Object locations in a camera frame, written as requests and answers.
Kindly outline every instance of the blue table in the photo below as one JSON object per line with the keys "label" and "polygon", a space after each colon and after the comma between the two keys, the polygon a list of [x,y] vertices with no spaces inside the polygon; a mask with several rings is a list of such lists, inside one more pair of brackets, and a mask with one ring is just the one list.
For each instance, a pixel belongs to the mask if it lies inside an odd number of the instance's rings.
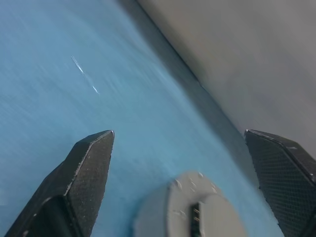
{"label": "blue table", "polygon": [[0,3],[0,236],[73,144],[116,133],[92,236],[131,235],[146,195],[197,170],[250,237],[282,236],[242,136],[139,5]]}

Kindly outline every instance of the gray plastic part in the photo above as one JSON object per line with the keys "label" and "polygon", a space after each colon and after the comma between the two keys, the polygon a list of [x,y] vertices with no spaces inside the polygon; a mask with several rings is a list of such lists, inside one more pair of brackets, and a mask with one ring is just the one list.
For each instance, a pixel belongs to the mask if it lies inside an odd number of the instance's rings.
{"label": "gray plastic part", "polygon": [[200,203],[202,237],[246,237],[221,190],[198,172],[187,172],[153,192],[135,220],[136,237],[191,237],[190,206]]}

